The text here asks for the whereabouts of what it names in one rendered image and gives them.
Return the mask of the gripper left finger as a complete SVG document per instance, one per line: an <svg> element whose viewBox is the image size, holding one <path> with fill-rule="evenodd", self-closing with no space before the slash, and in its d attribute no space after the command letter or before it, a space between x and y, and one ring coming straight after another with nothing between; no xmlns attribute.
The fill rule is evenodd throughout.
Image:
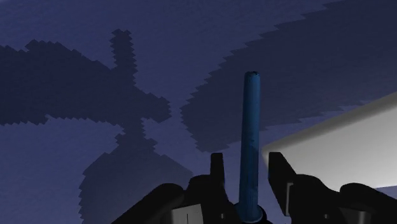
<svg viewBox="0 0 397 224"><path fill-rule="evenodd" d="M158 185L112 224L237 224L225 191L223 154L212 153L210 173L192 177L186 189Z"/></svg>

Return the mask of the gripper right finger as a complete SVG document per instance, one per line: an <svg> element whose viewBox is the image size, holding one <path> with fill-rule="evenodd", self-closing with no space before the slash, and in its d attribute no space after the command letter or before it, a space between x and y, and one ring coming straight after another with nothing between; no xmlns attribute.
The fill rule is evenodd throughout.
<svg viewBox="0 0 397 224"><path fill-rule="evenodd" d="M397 224L397 199L361 183L334 191L297 174L280 152L268 154L268 182L291 224Z"/></svg>

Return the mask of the blue pen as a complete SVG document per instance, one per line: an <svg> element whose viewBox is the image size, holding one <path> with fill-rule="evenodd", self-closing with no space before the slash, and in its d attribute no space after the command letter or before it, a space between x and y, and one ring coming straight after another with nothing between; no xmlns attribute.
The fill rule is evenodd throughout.
<svg viewBox="0 0 397 224"><path fill-rule="evenodd" d="M243 224L259 224L265 216L258 205L260 93L260 74L256 71L246 72L242 103L239 201L235 205Z"/></svg>

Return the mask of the white box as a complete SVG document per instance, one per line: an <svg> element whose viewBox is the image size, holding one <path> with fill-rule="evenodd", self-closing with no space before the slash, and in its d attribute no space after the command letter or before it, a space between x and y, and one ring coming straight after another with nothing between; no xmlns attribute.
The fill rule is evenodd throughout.
<svg viewBox="0 0 397 224"><path fill-rule="evenodd" d="M299 174L338 190L346 183L397 186L397 92L265 145Z"/></svg>

